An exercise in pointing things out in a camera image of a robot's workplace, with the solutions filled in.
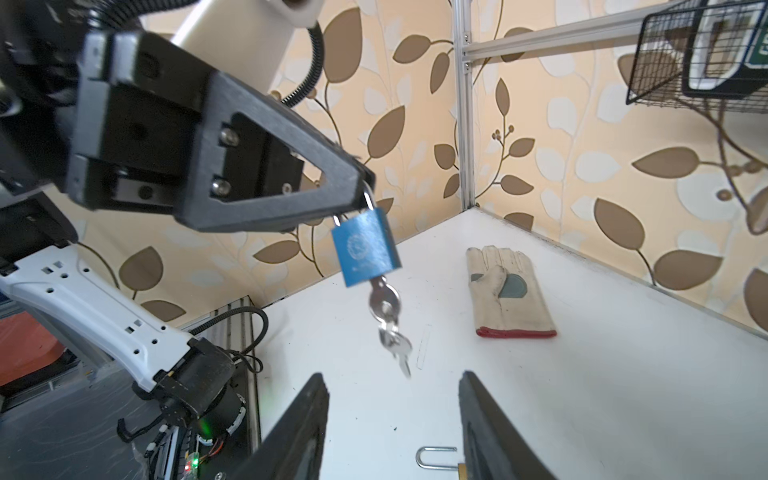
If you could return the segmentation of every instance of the bolt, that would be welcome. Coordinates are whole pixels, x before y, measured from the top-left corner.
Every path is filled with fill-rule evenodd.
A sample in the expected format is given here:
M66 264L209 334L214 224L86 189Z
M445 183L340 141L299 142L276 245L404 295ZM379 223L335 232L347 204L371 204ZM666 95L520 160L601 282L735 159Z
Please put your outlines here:
M216 178L210 184L210 191L217 197L226 197L232 191L232 185L223 178Z
M219 141L228 147L236 147L240 143L240 135L229 127L221 129Z

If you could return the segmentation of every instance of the blue padlock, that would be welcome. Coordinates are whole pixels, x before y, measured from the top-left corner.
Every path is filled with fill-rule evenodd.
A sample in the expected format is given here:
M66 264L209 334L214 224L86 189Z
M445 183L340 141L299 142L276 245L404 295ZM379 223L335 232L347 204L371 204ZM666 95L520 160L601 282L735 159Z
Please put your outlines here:
M336 222L336 228L331 231L333 244L347 286L371 280L402 266L386 214L376 207L367 184L363 195L368 204L367 211L345 222L337 216L333 217Z

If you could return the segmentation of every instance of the table surface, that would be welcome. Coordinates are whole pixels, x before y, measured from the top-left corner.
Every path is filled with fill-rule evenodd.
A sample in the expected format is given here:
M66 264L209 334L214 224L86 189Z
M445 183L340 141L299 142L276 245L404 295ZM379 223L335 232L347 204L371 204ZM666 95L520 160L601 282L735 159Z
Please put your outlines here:
M552 339L475 335L465 251L531 258ZM367 284L331 276L266 309L266 435L313 372L330 392L324 480L456 478L419 468L424 445L463 458L458 381L474 371L559 478L765 478L768 342L478 210L398 246L412 378L379 344Z

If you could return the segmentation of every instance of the orange plastic object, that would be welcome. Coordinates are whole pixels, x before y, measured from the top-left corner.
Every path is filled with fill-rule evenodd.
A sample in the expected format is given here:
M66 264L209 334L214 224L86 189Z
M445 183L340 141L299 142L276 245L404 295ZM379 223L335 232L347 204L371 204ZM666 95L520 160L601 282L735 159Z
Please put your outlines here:
M29 313L0 319L0 386L51 365L64 350Z

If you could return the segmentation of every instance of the padlock logo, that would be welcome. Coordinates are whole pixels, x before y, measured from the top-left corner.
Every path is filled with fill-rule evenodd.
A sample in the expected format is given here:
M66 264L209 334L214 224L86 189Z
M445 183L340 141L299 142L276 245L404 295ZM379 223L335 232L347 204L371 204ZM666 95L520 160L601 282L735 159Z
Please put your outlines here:
M359 233L350 235L346 241L346 252L354 260L362 260L366 258L369 251L368 240Z

